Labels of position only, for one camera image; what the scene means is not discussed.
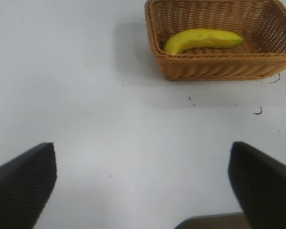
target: dark mark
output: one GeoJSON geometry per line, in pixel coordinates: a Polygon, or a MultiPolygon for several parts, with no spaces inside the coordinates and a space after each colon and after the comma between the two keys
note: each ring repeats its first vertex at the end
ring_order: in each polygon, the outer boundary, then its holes
{"type": "Polygon", "coordinates": [[[279,73],[279,74],[278,74],[278,79],[277,79],[276,81],[273,81],[273,82],[269,83],[269,84],[276,83],[276,82],[280,81],[280,79],[281,79],[281,74],[279,73]]]}
{"type": "Polygon", "coordinates": [[[261,115],[263,113],[263,108],[260,106],[259,109],[261,110],[259,113],[254,113],[255,115],[261,115]]]}

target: banana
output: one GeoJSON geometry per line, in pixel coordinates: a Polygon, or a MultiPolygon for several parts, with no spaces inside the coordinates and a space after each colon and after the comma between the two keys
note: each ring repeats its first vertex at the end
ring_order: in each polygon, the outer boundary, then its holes
{"type": "Polygon", "coordinates": [[[193,48],[231,48],[244,43],[244,39],[234,32],[213,29],[190,29],[173,35],[165,44],[164,51],[180,54],[193,48]]]}

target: woven basket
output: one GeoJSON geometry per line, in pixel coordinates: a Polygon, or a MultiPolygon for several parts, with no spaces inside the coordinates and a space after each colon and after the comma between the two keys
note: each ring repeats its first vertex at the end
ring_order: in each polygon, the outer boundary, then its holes
{"type": "Polygon", "coordinates": [[[278,0],[148,0],[151,49],[169,80],[257,80],[286,68],[286,8],[278,0]],[[234,31],[245,43],[170,55],[165,42],[187,29],[234,31]]]}

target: white surface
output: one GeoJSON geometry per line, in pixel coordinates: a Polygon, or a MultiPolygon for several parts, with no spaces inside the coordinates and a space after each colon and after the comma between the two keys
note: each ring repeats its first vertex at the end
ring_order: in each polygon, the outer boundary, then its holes
{"type": "Polygon", "coordinates": [[[43,141],[57,151],[36,229],[173,229],[239,211],[226,172],[235,140],[286,163],[286,71],[275,84],[169,82],[143,7],[0,0],[0,164],[43,141]]]}

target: white table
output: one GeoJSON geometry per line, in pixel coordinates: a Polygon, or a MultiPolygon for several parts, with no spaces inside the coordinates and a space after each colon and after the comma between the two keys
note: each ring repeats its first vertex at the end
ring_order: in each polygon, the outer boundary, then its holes
{"type": "Polygon", "coordinates": [[[0,164],[43,141],[57,152],[36,229],[173,229],[240,211],[227,177],[235,140],[286,163],[286,71],[274,84],[169,82],[143,7],[0,0],[0,164]]]}

